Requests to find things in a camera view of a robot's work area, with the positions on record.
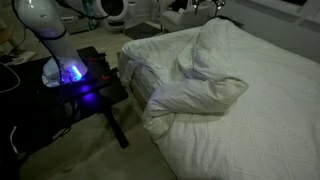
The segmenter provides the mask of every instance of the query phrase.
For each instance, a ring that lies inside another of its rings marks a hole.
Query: bed
[[[319,64],[213,19],[127,43],[119,70],[178,178],[320,179]]]

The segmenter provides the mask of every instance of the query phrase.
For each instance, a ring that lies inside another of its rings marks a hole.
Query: window
[[[307,2],[307,0],[282,0],[282,1],[289,2],[289,3],[292,3],[292,4],[296,4],[298,6],[303,6],[304,3]]]

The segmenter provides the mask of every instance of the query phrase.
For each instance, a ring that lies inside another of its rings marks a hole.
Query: glowing blue light
[[[72,69],[73,74],[74,74],[73,80],[74,81],[79,81],[82,78],[82,75],[79,72],[78,68],[76,66],[72,66],[71,69]]]
[[[85,96],[82,97],[82,99],[86,102],[86,103],[92,103],[94,102],[94,100],[96,100],[96,95],[94,93],[90,93],[90,94],[87,94]]]

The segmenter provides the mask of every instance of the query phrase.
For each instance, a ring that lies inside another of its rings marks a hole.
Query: blue light
[[[82,75],[79,72],[78,68],[76,66],[72,66],[71,69],[72,69],[73,74],[74,74],[73,80],[74,81],[79,81],[82,78]]]

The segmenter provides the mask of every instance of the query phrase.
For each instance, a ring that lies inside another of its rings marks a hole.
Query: mattress
[[[157,89],[160,83],[157,78],[148,69],[140,67],[133,73],[131,88],[140,105],[145,108],[152,93]]]
[[[196,35],[183,33],[185,45],[172,50],[176,54]],[[169,129],[155,140],[161,153],[181,179],[319,179],[320,65],[240,30],[235,33],[228,39],[229,51],[243,61],[235,62],[235,68],[243,71],[249,89],[223,116],[173,113]],[[181,42],[182,37],[161,38]],[[128,44],[136,46],[135,51],[123,51],[151,62],[150,57],[163,52],[159,43],[159,37],[151,38]],[[145,51],[149,47],[155,50]],[[172,56],[157,61],[166,61],[161,66],[172,69],[169,61],[177,57]],[[155,69],[134,69],[137,86],[148,89],[142,90],[145,98],[169,81]]]

